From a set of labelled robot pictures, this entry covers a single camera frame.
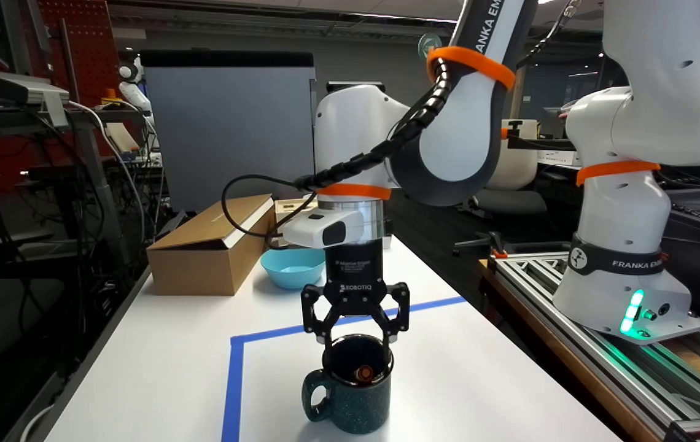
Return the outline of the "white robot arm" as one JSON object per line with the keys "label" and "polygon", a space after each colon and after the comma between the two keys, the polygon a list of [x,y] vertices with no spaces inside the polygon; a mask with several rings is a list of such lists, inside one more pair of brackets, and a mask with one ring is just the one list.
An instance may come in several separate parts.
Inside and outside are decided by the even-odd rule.
{"label": "white robot arm", "polygon": [[[452,207],[489,181],[502,101],[516,83],[536,0],[463,0],[444,47],[425,53],[430,85],[395,123],[362,116],[299,185],[355,197],[389,164],[412,198]],[[626,76],[578,99],[566,133],[581,157],[582,209],[555,306],[632,344],[700,332],[690,289],[664,267],[670,198],[654,174],[700,164],[700,0],[605,0],[603,50]]]}

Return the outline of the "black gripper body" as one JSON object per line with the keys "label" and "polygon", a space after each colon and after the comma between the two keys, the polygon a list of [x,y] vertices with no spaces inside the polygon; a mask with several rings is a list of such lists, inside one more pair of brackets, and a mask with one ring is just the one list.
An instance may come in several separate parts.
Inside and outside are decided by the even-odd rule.
{"label": "black gripper body", "polygon": [[383,283],[383,243],[336,246],[328,251],[328,283],[306,284],[299,292],[302,329],[312,335],[315,321],[341,316],[395,316],[398,332],[411,326],[411,289],[406,283]]}

